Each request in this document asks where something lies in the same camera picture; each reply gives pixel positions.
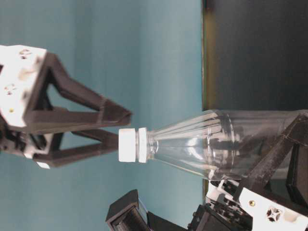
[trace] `teal wall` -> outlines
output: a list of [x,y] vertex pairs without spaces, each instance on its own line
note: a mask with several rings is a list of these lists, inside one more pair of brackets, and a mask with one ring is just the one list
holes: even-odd
[[[199,0],[1,0],[0,44],[58,54],[74,79],[129,108],[132,127],[158,128],[202,108]],[[63,147],[88,142],[67,136]],[[202,202],[200,177],[119,163],[117,153],[52,170],[1,153],[0,176],[4,231],[107,231],[109,205],[135,188],[150,211],[182,226]]]

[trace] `bottle cap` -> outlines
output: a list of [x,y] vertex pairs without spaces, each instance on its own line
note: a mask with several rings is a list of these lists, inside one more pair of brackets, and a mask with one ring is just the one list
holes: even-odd
[[119,161],[136,161],[136,131],[134,128],[119,130]]

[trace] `bottle neck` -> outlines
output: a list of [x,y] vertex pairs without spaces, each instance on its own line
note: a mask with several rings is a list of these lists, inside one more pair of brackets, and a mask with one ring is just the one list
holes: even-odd
[[146,163],[157,151],[157,142],[147,128],[136,131],[136,161]]

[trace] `clear plastic bottle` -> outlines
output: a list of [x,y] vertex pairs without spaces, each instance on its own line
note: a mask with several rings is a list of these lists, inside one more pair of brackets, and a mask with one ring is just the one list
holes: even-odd
[[[155,159],[208,180],[241,179],[299,112],[209,110],[158,130],[120,129],[119,161]],[[287,167],[286,159],[276,176]]]

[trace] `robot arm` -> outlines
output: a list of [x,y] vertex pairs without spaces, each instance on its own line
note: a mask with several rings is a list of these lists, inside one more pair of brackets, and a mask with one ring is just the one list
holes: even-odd
[[[50,84],[62,97],[92,111],[53,106]],[[131,118],[129,110],[71,79],[57,56],[40,48],[0,46],[0,97],[0,147],[44,168],[116,150],[117,135],[98,128],[127,125]],[[101,143],[59,150],[69,131]]]

